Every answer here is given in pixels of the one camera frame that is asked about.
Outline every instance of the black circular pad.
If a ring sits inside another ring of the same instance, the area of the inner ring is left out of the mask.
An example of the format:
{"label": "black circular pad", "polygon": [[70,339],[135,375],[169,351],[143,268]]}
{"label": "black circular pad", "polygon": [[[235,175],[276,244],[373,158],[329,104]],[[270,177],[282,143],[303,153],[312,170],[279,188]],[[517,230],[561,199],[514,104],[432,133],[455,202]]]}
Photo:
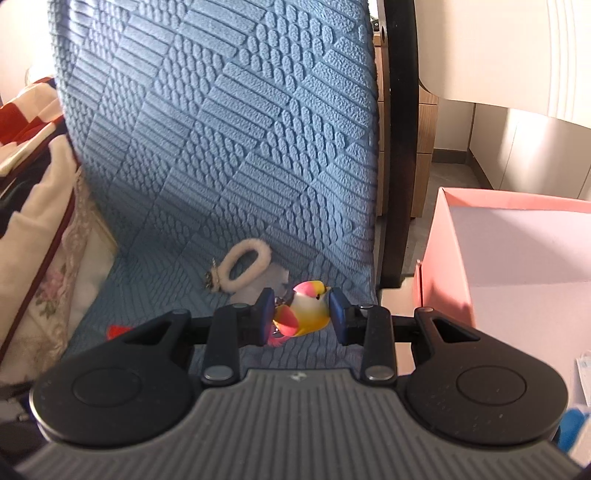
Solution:
{"label": "black circular pad", "polygon": [[457,389],[483,405],[508,405],[525,393],[525,380],[504,367],[475,367],[457,378]]}
{"label": "black circular pad", "polygon": [[142,387],[139,377],[122,368],[99,368],[74,381],[78,400],[91,407],[116,407],[133,400]]}
{"label": "black circular pad", "polygon": [[437,327],[438,312],[418,315],[431,354],[410,376],[405,396],[426,428],[486,447],[552,438],[568,402],[555,370],[451,320]]}
{"label": "black circular pad", "polygon": [[59,442],[114,448],[150,440],[176,425],[194,403],[193,384],[170,352],[164,343],[117,338],[63,361],[35,383],[35,417]]}

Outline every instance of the white paper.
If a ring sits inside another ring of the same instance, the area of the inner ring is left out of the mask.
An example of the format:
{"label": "white paper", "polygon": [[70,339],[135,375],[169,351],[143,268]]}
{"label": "white paper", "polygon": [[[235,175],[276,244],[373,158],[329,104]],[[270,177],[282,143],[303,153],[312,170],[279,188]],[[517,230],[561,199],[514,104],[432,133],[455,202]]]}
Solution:
{"label": "white paper", "polygon": [[273,289],[275,297],[283,297],[287,292],[285,285],[288,282],[289,275],[289,270],[272,262],[261,275],[254,279],[254,281],[232,295],[232,297],[230,297],[230,303],[247,303],[249,305],[254,305],[263,288],[267,287]]}
{"label": "white paper", "polygon": [[579,369],[579,378],[583,387],[585,402],[587,402],[588,407],[591,407],[591,355],[577,358],[577,367]]}

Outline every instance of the baseboard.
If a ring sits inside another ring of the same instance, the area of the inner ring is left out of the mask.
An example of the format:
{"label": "baseboard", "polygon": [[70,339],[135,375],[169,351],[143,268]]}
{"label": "baseboard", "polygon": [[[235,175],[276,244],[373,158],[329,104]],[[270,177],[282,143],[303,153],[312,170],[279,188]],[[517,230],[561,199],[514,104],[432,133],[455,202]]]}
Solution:
{"label": "baseboard", "polygon": [[474,172],[474,175],[476,176],[478,183],[480,183],[480,188],[494,190],[491,183],[488,181],[488,178],[486,178],[486,174],[482,170],[482,167],[478,163],[478,160],[476,160],[476,157],[470,149],[468,149],[467,152],[466,165],[468,165]]}
{"label": "baseboard", "polygon": [[466,163],[465,150],[445,150],[443,148],[435,148],[433,150],[433,163]]}

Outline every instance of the wooden drawer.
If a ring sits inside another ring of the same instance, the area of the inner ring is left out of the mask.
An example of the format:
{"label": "wooden drawer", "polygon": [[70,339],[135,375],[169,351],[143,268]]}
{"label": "wooden drawer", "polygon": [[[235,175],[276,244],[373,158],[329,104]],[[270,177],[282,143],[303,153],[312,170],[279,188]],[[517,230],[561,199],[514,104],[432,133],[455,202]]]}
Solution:
{"label": "wooden drawer", "polygon": [[414,171],[413,206],[411,207],[410,213],[412,218],[417,218],[423,215],[432,158],[433,155],[431,154],[417,154],[417,166]]}
{"label": "wooden drawer", "polygon": [[417,153],[433,153],[436,128],[437,105],[419,104]]}
{"label": "wooden drawer", "polygon": [[418,87],[418,102],[419,103],[428,103],[430,105],[437,105],[439,98],[432,93],[426,91],[423,87]]}
{"label": "wooden drawer", "polygon": [[378,71],[378,102],[384,101],[384,69],[382,68],[382,47],[375,47],[375,66]]}
{"label": "wooden drawer", "polygon": [[386,122],[384,120],[384,103],[378,102],[379,114],[379,150],[384,151],[384,135],[386,134]]}
{"label": "wooden drawer", "polygon": [[376,215],[382,215],[384,209],[384,152],[378,156],[378,198],[375,202]]}

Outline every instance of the red object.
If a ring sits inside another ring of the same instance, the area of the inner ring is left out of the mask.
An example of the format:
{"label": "red object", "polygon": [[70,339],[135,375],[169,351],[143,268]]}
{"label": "red object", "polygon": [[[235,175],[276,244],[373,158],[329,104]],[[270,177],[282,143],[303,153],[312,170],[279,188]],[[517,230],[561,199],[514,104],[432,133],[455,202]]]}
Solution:
{"label": "red object", "polygon": [[296,315],[288,305],[279,305],[275,309],[275,326],[286,337],[293,337],[300,327]]}
{"label": "red object", "polygon": [[119,325],[111,325],[107,329],[107,340],[112,340],[113,338],[117,338],[119,335],[123,335],[124,333],[127,333],[130,330],[132,330],[131,327],[121,327]]}

